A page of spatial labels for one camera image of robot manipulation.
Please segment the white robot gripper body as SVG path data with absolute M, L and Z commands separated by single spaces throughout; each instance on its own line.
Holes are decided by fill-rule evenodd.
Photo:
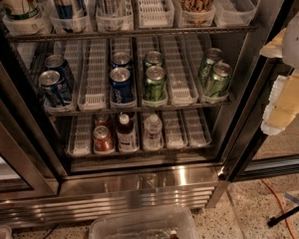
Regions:
M 282 42 L 282 60 L 286 65 L 299 69 L 299 11 L 286 27 Z

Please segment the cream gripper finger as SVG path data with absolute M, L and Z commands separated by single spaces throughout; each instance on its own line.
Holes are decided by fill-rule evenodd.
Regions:
M 279 134 L 298 114 L 299 70 L 296 70 L 291 76 L 278 76 L 274 82 L 262 116 L 261 130 L 267 135 Z
M 283 41 L 286 29 L 282 29 L 270 42 L 265 44 L 259 51 L 261 56 L 266 58 L 283 58 Z

